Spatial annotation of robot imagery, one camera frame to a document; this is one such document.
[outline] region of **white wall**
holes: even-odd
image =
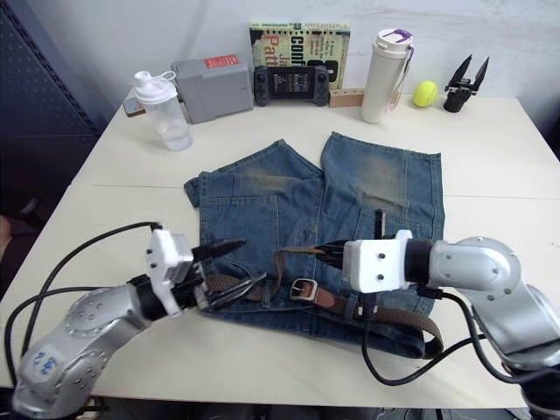
[[[473,53],[474,76],[490,56],[485,96],[515,96],[546,134],[560,114],[557,0],[27,0],[109,119],[132,74],[174,60],[240,52],[250,58],[253,20],[347,22],[345,87],[363,87],[374,35],[402,27],[416,53],[405,91],[433,79],[443,89]]]

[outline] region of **white table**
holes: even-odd
[[[275,122],[281,117],[292,123]],[[184,181],[280,137],[317,164],[330,130],[379,144],[441,151],[446,239],[485,235],[505,242],[519,254],[525,279],[560,302],[560,164],[517,100],[473,98],[457,115],[417,110],[405,102],[378,126],[361,122],[357,108],[273,105],[192,126],[194,146],[180,153],[158,145],[144,116],[129,119],[120,109],[10,287],[0,307],[2,321],[39,290],[63,255],[108,229],[156,220],[198,243],[198,213],[182,190]],[[148,240],[147,229],[141,229],[92,247],[68,264],[55,287],[122,284],[145,272]],[[36,337],[50,331],[76,298],[46,301]],[[15,348],[27,316],[17,325]],[[452,304],[437,302],[432,318],[447,345],[466,336],[464,320]],[[372,359],[390,377],[424,363],[380,352],[372,352]],[[2,369],[0,385],[9,383]],[[523,405],[519,389],[492,378],[470,348],[418,381],[389,388],[370,375],[357,346],[220,322],[195,311],[158,321],[134,338],[108,364],[95,393],[238,403]]]

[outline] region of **gray box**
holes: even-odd
[[[193,123],[253,108],[249,67],[237,54],[171,64]]]

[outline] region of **white bottle cap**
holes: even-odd
[[[374,52],[388,59],[401,59],[408,55],[412,34],[404,29],[384,29],[377,34]]]
[[[171,81],[175,72],[165,72],[160,76],[152,76],[150,72],[138,72],[134,75],[136,85],[136,98],[139,102],[155,105],[177,96],[177,89]]]

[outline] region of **jeans pocket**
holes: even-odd
[[[430,239],[431,227],[412,220],[386,214],[385,216],[385,235],[394,235],[400,229],[412,231],[412,236],[416,239]],[[375,238],[375,211],[364,209],[360,210],[353,239],[374,239]]]
[[[279,248],[278,204],[272,197],[219,197],[207,199],[201,209],[204,242],[244,238],[247,243],[217,259],[223,274],[245,277],[275,272]]]

